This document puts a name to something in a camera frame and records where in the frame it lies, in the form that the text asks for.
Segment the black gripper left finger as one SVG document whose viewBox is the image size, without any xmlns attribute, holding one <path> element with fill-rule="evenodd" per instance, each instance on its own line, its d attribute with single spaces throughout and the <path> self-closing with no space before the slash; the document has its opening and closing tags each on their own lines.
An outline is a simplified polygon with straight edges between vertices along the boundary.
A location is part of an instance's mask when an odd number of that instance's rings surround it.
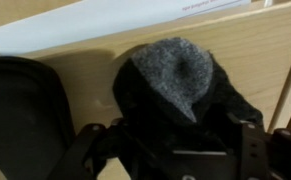
<svg viewBox="0 0 291 180">
<path fill-rule="evenodd" d="M 101 124 L 83 127 L 47 180 L 97 180 L 105 162 L 95 158 L 94 152 L 105 130 Z"/>
</svg>

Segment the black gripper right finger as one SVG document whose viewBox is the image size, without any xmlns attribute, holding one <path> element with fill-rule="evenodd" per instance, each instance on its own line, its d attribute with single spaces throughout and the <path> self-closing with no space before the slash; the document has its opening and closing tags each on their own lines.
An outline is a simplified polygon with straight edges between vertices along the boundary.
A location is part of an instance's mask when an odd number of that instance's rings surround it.
<svg viewBox="0 0 291 180">
<path fill-rule="evenodd" d="M 242 125 L 240 180 L 269 180 L 265 133 L 251 124 Z"/>
</svg>

